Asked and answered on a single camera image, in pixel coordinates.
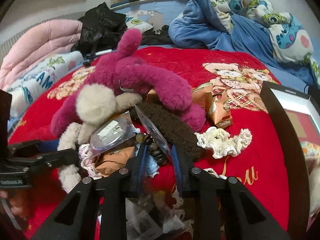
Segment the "blue blanket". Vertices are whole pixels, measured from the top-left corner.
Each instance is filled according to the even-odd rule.
[[[294,63],[278,63],[273,58],[270,33],[261,24],[230,12],[232,30],[221,24],[210,0],[189,0],[180,17],[169,27],[171,40],[182,48],[203,48],[246,52],[274,68],[285,70],[309,85],[315,84],[309,68]]]

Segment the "black bag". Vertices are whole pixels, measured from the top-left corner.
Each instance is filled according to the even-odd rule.
[[[105,49],[115,49],[127,29],[125,14],[111,11],[106,3],[90,9],[79,19],[83,23],[80,40],[71,48],[84,56]]]

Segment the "white label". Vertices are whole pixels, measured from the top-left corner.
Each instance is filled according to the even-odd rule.
[[[144,210],[127,222],[128,240],[154,240],[161,235],[162,229]]]
[[[105,137],[108,132],[110,132],[111,130],[113,130],[116,126],[118,125],[118,122],[115,120],[112,120],[109,124],[107,124],[107,126],[105,128],[103,128],[97,135],[99,137]]]

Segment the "cartoon blanket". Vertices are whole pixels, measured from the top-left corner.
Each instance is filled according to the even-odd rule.
[[[320,67],[311,57],[307,32],[290,13],[275,12],[269,0],[189,0],[170,24],[169,35],[184,48],[249,53],[320,87]]]

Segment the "brown fuzzy fabric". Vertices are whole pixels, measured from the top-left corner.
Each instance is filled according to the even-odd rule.
[[[205,150],[197,145],[196,135],[186,123],[181,121],[180,117],[160,105],[141,102],[137,106],[154,123],[168,143],[177,145],[191,156],[194,162],[204,155]],[[135,108],[130,110],[130,116],[133,120],[139,121]]]

